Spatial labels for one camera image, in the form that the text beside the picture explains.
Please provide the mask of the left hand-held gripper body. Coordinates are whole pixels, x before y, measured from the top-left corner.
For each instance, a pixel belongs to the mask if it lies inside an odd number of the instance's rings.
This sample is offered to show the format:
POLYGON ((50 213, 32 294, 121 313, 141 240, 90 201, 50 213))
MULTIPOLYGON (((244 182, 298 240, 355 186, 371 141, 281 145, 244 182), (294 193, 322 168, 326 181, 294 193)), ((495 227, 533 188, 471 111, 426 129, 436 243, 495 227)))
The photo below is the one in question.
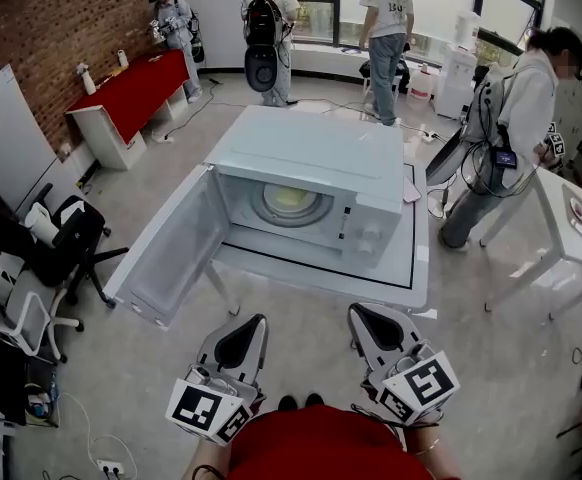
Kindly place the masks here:
POLYGON ((227 369, 209 354, 175 382, 165 418, 186 432, 220 446, 229 445, 253 420, 265 400, 257 384, 264 356, 247 357, 227 369))

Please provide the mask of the white round plate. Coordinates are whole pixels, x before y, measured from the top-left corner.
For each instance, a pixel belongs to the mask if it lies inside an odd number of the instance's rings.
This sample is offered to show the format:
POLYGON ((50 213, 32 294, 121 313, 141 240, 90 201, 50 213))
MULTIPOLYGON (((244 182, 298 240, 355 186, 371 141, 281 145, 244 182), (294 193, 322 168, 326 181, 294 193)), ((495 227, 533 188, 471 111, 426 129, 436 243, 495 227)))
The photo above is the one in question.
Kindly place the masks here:
POLYGON ((289 188, 289 189, 297 189, 297 190, 303 190, 303 189, 298 189, 298 188, 293 188, 293 187, 287 187, 287 186, 281 186, 281 185, 274 185, 274 184, 267 184, 264 186, 263 189, 263 200, 264 203, 266 204, 267 208, 278 214, 278 215, 296 215, 296 214, 300 214, 302 212, 307 211, 317 200, 318 200, 318 195, 314 192, 310 192, 310 191, 306 191, 307 195, 303 201, 303 204, 299 207, 293 207, 293 208, 289 208, 289 207, 279 207, 277 205, 275 205, 271 199, 270 196, 272 195, 272 193, 275 190, 280 190, 283 188, 289 188))

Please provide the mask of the white microwave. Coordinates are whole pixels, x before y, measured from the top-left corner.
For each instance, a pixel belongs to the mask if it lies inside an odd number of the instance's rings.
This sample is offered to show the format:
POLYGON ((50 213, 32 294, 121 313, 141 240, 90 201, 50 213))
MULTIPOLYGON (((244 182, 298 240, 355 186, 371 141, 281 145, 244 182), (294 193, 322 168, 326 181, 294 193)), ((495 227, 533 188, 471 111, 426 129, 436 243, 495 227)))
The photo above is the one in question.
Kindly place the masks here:
MULTIPOLYGON (((379 124, 338 120, 280 108, 250 106, 207 155, 246 155, 318 161, 329 166, 381 168, 403 165, 399 133, 379 124)), ((136 239, 105 286, 107 296, 144 319, 168 326, 197 279, 216 261, 229 228, 217 175, 199 163, 136 239)), ((306 211, 264 221, 284 227, 312 223, 306 211)))

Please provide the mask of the person's left forearm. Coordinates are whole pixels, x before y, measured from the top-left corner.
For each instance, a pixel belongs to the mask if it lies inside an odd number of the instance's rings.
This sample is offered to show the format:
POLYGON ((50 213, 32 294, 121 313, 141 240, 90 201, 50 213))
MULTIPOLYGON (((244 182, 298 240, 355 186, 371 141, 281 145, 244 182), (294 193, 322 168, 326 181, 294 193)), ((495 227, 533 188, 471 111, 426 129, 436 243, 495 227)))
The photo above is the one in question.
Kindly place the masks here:
MULTIPOLYGON (((201 464, 215 467, 222 474, 222 480, 226 480, 230 469, 230 458, 230 445, 220 446, 207 440, 200 440, 181 480, 191 480, 192 472, 201 464)), ((207 479, 215 480, 211 475, 207 479)))

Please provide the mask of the person's right forearm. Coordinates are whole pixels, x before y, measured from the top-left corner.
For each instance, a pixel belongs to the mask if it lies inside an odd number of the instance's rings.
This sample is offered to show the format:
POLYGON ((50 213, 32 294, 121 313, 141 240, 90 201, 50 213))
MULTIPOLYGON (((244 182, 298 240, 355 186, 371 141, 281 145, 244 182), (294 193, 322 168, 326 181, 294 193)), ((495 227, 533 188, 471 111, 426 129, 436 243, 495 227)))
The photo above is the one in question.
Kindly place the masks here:
POLYGON ((407 427, 403 435, 407 452, 427 469, 434 480, 463 480, 439 426, 407 427))

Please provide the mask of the white table with black line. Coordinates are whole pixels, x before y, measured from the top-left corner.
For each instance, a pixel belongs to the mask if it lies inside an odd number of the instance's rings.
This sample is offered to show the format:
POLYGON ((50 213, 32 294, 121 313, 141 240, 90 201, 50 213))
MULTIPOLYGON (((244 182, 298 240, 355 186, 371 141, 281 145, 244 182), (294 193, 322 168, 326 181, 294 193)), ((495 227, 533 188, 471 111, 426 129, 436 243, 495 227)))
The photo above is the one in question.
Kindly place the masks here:
POLYGON ((387 168, 318 161, 210 155, 229 212, 215 254, 227 266, 283 283, 389 305, 420 308, 428 289, 424 172, 415 161, 387 168), (403 178, 421 192, 403 201, 403 178), (307 226, 264 221, 267 184, 314 192, 307 226))

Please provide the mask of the small waste bin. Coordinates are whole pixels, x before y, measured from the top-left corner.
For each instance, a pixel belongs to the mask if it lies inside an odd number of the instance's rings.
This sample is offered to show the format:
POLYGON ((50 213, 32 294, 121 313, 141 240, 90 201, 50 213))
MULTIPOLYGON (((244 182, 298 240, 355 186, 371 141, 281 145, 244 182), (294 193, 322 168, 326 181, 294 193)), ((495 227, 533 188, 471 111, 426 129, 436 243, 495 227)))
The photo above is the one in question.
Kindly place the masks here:
POLYGON ((25 393, 25 419, 28 426, 57 428, 55 401, 42 386, 27 383, 25 393))

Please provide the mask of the black office chair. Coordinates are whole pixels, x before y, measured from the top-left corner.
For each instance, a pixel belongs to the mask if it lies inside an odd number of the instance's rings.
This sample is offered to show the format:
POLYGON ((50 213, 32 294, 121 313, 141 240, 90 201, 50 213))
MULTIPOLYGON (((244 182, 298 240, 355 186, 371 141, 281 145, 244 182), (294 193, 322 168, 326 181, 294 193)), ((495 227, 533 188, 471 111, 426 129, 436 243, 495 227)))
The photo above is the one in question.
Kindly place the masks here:
POLYGON ((114 309, 116 302, 107 296, 95 266, 101 262, 125 255, 127 247, 98 252, 103 237, 111 235, 102 214, 82 197, 71 195, 51 214, 51 222, 58 234, 52 239, 52 247, 39 242, 35 246, 34 259, 30 263, 39 280, 48 287, 68 283, 66 301, 78 302, 77 289, 87 277, 93 283, 100 299, 114 309))

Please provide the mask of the white mesh chair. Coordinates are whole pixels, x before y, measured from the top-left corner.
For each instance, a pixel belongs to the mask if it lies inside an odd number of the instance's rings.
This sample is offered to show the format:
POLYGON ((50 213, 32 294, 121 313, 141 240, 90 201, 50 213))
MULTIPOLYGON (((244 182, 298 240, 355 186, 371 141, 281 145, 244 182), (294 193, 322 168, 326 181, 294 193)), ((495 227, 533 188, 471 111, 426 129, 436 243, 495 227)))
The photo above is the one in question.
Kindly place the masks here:
POLYGON ((51 348, 56 362, 65 363, 55 330, 62 326, 78 332, 84 330, 81 320, 57 315, 68 290, 65 286, 45 286, 18 257, 0 255, 0 338, 17 346, 29 357, 39 357, 44 342, 51 348))

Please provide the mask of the white desk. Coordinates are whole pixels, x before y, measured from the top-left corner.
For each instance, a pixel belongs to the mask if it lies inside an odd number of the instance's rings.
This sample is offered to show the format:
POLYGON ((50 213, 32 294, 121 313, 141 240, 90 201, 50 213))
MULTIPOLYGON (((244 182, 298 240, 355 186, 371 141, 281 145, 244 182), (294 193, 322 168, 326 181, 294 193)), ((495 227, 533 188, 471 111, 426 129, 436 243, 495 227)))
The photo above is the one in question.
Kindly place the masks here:
MULTIPOLYGON (((531 193, 536 193, 540 210, 548 227, 551 247, 537 262, 532 264, 512 283, 489 296, 484 303, 484 310, 494 311, 499 305, 510 299, 520 290, 547 273, 559 261, 574 262, 582 266, 582 237, 570 226, 565 211, 562 185, 570 186, 582 198, 582 188, 545 169, 539 169, 530 180, 530 184, 520 196, 513 196, 502 204, 502 213, 493 225, 480 238, 479 244, 486 247, 508 224, 531 193)), ((571 296, 562 306, 548 313, 550 320, 561 317, 567 311, 582 303, 582 290, 571 296)))

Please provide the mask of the white plastic jug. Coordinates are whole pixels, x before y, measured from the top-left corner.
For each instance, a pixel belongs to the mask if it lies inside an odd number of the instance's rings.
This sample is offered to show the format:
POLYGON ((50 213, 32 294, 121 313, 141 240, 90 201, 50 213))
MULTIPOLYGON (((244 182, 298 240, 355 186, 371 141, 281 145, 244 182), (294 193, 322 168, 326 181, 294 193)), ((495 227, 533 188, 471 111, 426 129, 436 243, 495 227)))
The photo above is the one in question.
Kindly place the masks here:
POLYGON ((431 99, 433 77, 428 64, 423 63, 414 71, 409 87, 409 95, 412 98, 425 102, 431 99))

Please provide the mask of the red cloth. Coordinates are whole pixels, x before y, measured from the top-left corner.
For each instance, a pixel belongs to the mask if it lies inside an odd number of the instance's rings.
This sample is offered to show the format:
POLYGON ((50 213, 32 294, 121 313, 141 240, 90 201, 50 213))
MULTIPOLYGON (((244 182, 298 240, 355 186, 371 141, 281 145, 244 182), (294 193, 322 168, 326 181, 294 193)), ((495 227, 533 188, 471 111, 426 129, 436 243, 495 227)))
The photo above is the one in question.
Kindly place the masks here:
POLYGON ((125 144, 189 79, 181 50, 145 54, 131 61, 94 94, 80 98, 68 113, 102 107, 125 144))

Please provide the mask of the white water dispenser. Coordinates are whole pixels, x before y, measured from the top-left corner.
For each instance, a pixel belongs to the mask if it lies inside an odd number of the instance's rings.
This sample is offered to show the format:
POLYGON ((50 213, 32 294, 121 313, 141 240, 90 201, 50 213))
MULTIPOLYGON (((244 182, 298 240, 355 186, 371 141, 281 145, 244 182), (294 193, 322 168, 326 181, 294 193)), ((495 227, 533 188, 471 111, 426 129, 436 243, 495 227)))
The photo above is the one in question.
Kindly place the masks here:
POLYGON ((463 11, 457 17, 454 39, 446 50, 433 99, 438 115, 459 119, 472 101, 479 24, 480 16, 475 12, 463 11))

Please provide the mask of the white refrigerator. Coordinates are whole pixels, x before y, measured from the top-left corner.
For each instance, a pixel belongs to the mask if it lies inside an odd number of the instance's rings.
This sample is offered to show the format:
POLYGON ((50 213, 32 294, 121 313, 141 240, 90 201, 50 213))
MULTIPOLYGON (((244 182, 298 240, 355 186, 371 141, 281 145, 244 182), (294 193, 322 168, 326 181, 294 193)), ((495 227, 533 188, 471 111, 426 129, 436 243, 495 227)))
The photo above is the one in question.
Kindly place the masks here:
POLYGON ((59 159, 36 122, 12 68, 0 69, 0 197, 25 216, 59 159))

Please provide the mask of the white spray bottle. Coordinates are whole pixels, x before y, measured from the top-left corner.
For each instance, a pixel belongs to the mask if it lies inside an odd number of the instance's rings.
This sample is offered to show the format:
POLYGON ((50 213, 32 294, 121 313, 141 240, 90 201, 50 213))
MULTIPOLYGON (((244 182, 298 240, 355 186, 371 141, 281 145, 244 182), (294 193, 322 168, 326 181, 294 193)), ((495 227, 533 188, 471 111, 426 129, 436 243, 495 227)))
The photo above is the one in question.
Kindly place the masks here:
POLYGON ((76 72, 83 82, 86 93, 88 95, 94 94, 97 91, 97 87, 90 75, 89 66, 85 63, 80 63, 76 67, 76 72))

